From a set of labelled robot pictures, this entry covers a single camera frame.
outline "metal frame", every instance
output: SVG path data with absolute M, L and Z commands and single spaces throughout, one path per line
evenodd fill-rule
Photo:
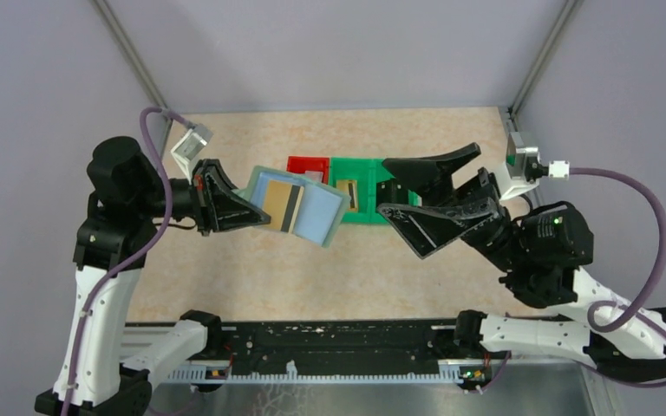
M 108 0 L 90 0 L 94 5 L 96 13 L 101 17 L 105 23 L 108 32 L 114 39 L 116 46 L 121 51 L 128 66 L 134 72 L 134 75 L 144 90 L 147 98 L 156 106 L 166 107 L 167 102 L 162 96 L 160 89 L 154 82 L 152 76 L 147 69 L 147 66 L 141 60 L 139 53 L 136 51 L 131 39 L 126 31 L 121 26 L 119 19 L 116 17 L 113 9 L 111 8 Z M 545 39 L 545 43 L 538 52 L 532 66 L 530 67 L 527 77 L 522 82 L 519 92 L 514 98 L 514 102 L 509 107 L 500 107 L 499 115 L 502 119 L 502 124 L 505 129 L 506 136 L 510 132 L 519 131 L 519 114 L 524 108 L 527 99 L 535 86 L 539 82 L 540 76 L 545 71 L 552 56 L 558 48 L 560 41 L 563 38 L 565 29 L 576 15 L 583 0 L 566 0 L 556 22 L 553 24 L 550 33 Z M 167 138 L 169 137 L 170 130 L 172 129 L 172 121 L 168 120 L 165 125 L 165 131 L 162 138 L 162 148 L 167 145 Z M 529 192 L 530 197 L 537 205 L 543 204 L 543 197 L 541 193 L 535 189 Z M 621 400 L 617 397 L 616 389 L 613 384 L 607 382 L 602 377 L 599 377 L 591 372 L 583 370 L 583 378 L 585 383 L 586 394 L 593 405 L 594 414 L 596 415 L 621 415 L 624 410 L 621 405 Z
M 136 51 L 134 44 L 123 29 L 123 26 L 121 26 L 121 22 L 119 22 L 118 17 L 116 17 L 114 9 L 108 3 L 108 0 L 90 0 L 90 3 L 93 4 L 95 12 L 106 25 L 108 33 L 114 39 L 116 46 L 119 48 L 119 51 L 128 66 L 131 68 L 132 72 L 134 72 L 136 81 L 139 82 L 141 89 L 144 90 L 144 94 L 147 95 L 149 101 L 155 106 L 167 107 L 167 102 L 162 96 L 160 89 L 157 87 L 156 82 L 154 82 L 154 79 L 149 74 L 147 65 L 141 60 L 139 53 Z M 160 149 L 158 149 L 160 154 L 164 153 L 165 147 L 167 147 L 167 138 L 172 129 L 172 124 L 173 121 L 166 118 L 165 129 L 162 133 L 161 146 Z

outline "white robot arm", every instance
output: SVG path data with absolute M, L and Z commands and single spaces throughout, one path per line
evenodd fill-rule
M 420 257 L 462 239 L 506 273 L 500 282 L 525 305 L 543 309 L 548 320 L 461 312 L 456 339 L 472 348 L 569 358 L 627 382 L 666 378 L 666 308 L 640 308 L 615 330 L 589 323 L 614 322 L 630 302 L 584 269 L 593 260 L 593 233 L 581 213 L 560 202 L 512 219 L 500 202 L 539 185 L 567 179 L 570 165 L 540 163 L 537 147 L 512 133 L 506 161 L 494 173 L 484 168 L 457 188 L 451 175 L 480 154 L 474 143 L 452 153 L 420 159 L 385 159 L 422 206 L 381 204 L 377 210 Z
M 233 192 L 236 187 L 218 160 L 195 158 L 207 143 L 198 131 L 209 138 L 206 129 L 198 128 L 183 138 L 197 142 L 182 153 L 197 162 L 192 175 L 169 179 L 172 217 L 192 218 L 204 236 L 268 224 L 266 213 Z M 94 150 L 88 176 L 95 192 L 88 199 L 88 218 L 77 232 L 77 293 L 68 350 L 55 385 L 37 396 L 35 410 L 141 414 L 152 391 L 181 362 L 198 353 L 222 351 L 220 319 L 190 311 L 164 338 L 119 363 L 129 302 L 146 258 L 141 253 L 157 233 L 153 219 L 164 215 L 168 203 L 157 172 L 132 138 L 102 142 Z M 126 267 L 111 276 L 110 270 L 122 263 Z

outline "speckled tabletop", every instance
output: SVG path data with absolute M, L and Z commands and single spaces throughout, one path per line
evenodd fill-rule
M 284 169 L 287 156 L 420 157 L 471 142 L 482 154 L 456 185 L 504 158 L 497 108 L 190 114 L 215 135 L 201 158 L 220 159 L 245 187 L 255 165 Z M 167 149 L 183 134 L 175 126 Z M 181 177 L 167 151 L 170 177 Z M 507 204 L 512 213 L 526 207 Z M 149 253 L 129 321 L 174 321 L 200 309 L 225 321 L 456 316 L 463 309 L 529 315 L 497 279 L 499 270 L 464 243 L 420 260 L 387 225 L 342 224 L 322 249 L 260 229 L 202 237 L 170 229 Z

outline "gray wall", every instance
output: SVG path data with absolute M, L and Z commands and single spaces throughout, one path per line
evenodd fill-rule
M 202 113 L 508 105 L 563 2 L 111 4 L 167 102 Z
M 90 2 L 0 2 L 0 414 L 31 414 L 56 379 L 85 166 L 101 140 L 138 137 L 148 104 Z
M 666 208 L 666 2 L 585 2 L 519 121 L 548 159 L 632 175 Z M 590 272 L 633 297 L 657 246 L 642 198 L 606 179 L 541 188 L 584 212 L 596 235 Z M 666 272 L 648 306 L 666 306 Z M 627 414 L 666 414 L 666 389 L 620 393 Z

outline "card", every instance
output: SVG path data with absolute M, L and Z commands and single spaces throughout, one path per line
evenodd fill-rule
M 289 233 L 322 247 L 328 247 L 336 235 L 343 214 L 349 207 L 348 192 L 338 191 L 333 186 L 304 175 L 255 166 L 249 177 L 249 183 L 240 194 L 255 206 L 271 214 L 263 205 L 269 184 L 273 181 L 304 188 L 302 201 Z
M 263 227 L 282 232 L 292 232 L 304 188 L 300 185 L 270 180 L 267 184 L 262 210 L 271 216 L 271 222 Z

